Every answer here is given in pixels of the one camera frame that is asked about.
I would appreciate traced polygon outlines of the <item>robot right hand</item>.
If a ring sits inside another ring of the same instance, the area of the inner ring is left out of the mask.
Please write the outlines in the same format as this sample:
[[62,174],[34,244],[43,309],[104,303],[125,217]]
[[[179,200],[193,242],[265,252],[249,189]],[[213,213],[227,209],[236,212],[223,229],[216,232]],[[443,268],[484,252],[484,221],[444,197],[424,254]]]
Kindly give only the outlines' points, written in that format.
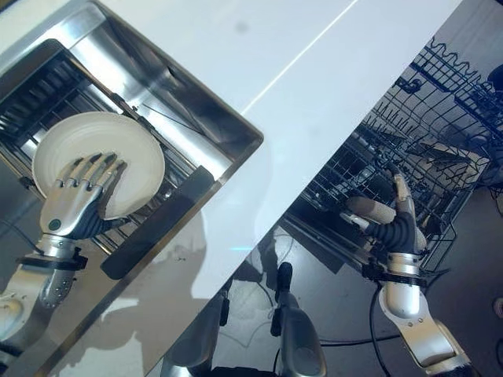
[[390,274],[419,276],[417,263],[425,249],[426,239],[417,228],[412,193],[404,174],[396,165],[388,163],[386,168],[395,187],[395,206],[353,196],[347,201],[347,210],[341,212],[340,217],[385,246]]

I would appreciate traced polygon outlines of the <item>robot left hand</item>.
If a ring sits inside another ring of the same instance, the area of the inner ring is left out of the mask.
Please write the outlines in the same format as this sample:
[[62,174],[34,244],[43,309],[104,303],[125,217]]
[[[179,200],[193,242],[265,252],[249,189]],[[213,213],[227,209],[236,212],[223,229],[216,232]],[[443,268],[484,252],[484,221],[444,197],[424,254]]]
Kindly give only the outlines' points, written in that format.
[[94,153],[68,163],[57,175],[42,206],[37,251],[51,258],[71,258],[75,242],[120,227],[127,218],[105,220],[114,186],[127,164],[114,152]]

